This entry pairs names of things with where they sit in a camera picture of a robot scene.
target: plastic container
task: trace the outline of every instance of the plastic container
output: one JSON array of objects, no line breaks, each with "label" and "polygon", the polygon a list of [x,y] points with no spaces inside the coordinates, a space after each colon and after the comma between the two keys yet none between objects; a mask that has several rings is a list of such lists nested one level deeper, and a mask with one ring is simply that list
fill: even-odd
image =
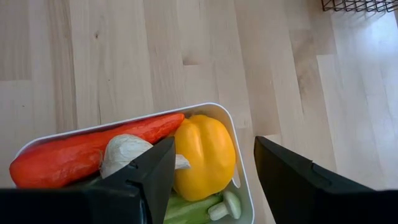
[{"label": "plastic container", "polygon": [[228,130],[229,135],[231,136],[231,138],[233,140],[233,144],[234,144],[235,152],[236,152],[236,175],[234,176],[233,181],[231,181],[229,183],[229,185],[227,186],[227,189],[236,193],[236,195],[241,199],[242,215],[239,220],[234,220],[231,217],[224,217],[221,220],[218,220],[217,222],[214,222],[214,223],[236,223],[236,224],[253,223],[254,222],[253,203],[252,203],[252,199],[251,199],[251,195],[250,195],[250,191],[249,191],[248,180],[246,178],[246,173],[245,173],[244,167],[243,167],[241,151],[239,150],[238,140],[236,138],[234,124],[233,124],[231,115],[228,113],[228,111],[224,107],[222,107],[221,105],[218,105],[216,103],[202,103],[199,105],[187,106],[184,108],[178,108],[178,109],[164,111],[164,112],[160,112],[160,113],[149,114],[149,115],[141,116],[138,118],[127,119],[124,121],[118,121],[118,122],[109,123],[109,124],[102,124],[102,125],[91,127],[91,128],[85,128],[85,129],[80,129],[80,130],[76,130],[76,131],[69,131],[66,133],[53,134],[50,136],[37,138],[37,139],[27,143],[22,149],[20,149],[18,151],[18,153],[16,154],[16,157],[19,154],[26,152],[26,150],[28,150],[28,148],[30,148],[31,146],[34,146],[37,144],[42,144],[42,143],[45,143],[45,142],[48,142],[51,140],[63,139],[65,137],[79,135],[79,134],[104,131],[107,129],[115,128],[124,123],[129,123],[131,121],[137,121],[140,119],[150,118],[153,116],[158,116],[158,115],[168,114],[168,113],[184,113],[186,117],[189,117],[193,114],[205,114],[209,117],[212,117],[212,118],[215,118],[215,119],[221,121],[226,126],[226,129]]}]

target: white container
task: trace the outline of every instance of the white container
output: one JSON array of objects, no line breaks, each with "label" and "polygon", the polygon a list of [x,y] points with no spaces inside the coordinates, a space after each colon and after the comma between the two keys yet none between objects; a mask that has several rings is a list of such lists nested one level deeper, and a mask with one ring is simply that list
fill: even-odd
[{"label": "white container", "polygon": [[168,114],[168,113],[184,113],[186,117],[189,117],[193,114],[204,114],[211,118],[215,118],[215,119],[221,121],[225,125],[226,129],[229,132],[229,135],[231,136],[231,138],[233,140],[233,144],[235,147],[236,170],[238,172],[237,173],[238,176],[236,176],[236,175],[234,176],[233,181],[231,181],[229,183],[229,185],[227,186],[227,189],[234,192],[241,199],[242,216],[239,220],[234,220],[231,217],[224,217],[221,220],[214,222],[214,223],[236,223],[236,224],[252,223],[253,224],[253,222],[254,222],[253,203],[252,203],[252,199],[250,196],[248,180],[246,178],[246,173],[245,173],[244,167],[243,167],[241,151],[239,149],[238,140],[236,138],[234,124],[233,124],[231,115],[228,113],[228,111],[224,107],[222,107],[221,105],[218,105],[216,103],[202,103],[199,105],[187,106],[184,108],[179,108],[179,109],[164,111],[164,112],[160,112],[160,113],[145,115],[145,116],[141,116],[138,118],[127,119],[124,121],[118,121],[118,122],[113,122],[113,123],[109,123],[109,124],[102,124],[102,125],[91,127],[91,128],[85,128],[85,129],[80,129],[80,130],[76,130],[76,131],[69,131],[66,133],[53,134],[50,136],[37,138],[37,139],[27,143],[24,147],[22,147],[22,149],[20,149],[18,151],[18,153],[16,154],[16,157],[18,157],[19,154],[22,154],[23,152],[28,150],[28,148],[30,148],[31,146],[34,146],[34,145],[43,144],[48,141],[52,141],[52,140],[56,140],[56,139],[63,139],[63,138],[67,138],[69,136],[74,136],[74,135],[79,135],[79,134],[105,131],[107,129],[115,128],[117,126],[120,126],[121,124],[129,123],[131,121],[137,121],[140,119],[150,118],[153,116],[158,116],[158,115],[163,115],[163,114]]}]

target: bell pepper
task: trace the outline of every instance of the bell pepper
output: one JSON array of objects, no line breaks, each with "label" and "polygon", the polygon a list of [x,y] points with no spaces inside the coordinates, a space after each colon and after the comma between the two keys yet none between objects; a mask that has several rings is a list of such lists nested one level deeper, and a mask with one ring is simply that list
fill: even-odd
[{"label": "bell pepper", "polygon": [[174,134],[175,151],[191,169],[176,170],[174,189],[190,202],[222,191],[234,174],[235,150],[225,126],[205,115],[184,119]]}]

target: red vegetable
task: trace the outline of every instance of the red vegetable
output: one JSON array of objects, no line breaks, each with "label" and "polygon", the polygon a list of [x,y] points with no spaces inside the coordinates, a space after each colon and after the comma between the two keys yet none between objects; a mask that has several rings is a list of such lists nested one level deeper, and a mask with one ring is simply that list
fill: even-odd
[{"label": "red vegetable", "polygon": [[20,188],[63,187],[96,172],[113,137],[133,134],[153,144],[175,131],[183,119],[183,114],[168,114],[32,146],[11,163],[11,178]]}]

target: wooden floor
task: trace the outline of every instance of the wooden floor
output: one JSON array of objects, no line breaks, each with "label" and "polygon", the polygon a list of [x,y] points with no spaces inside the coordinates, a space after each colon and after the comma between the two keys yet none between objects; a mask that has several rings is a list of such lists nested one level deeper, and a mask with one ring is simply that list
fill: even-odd
[{"label": "wooden floor", "polygon": [[394,13],[320,0],[0,0],[0,185],[26,142],[206,101],[232,114],[256,223],[254,135],[398,187]]}]

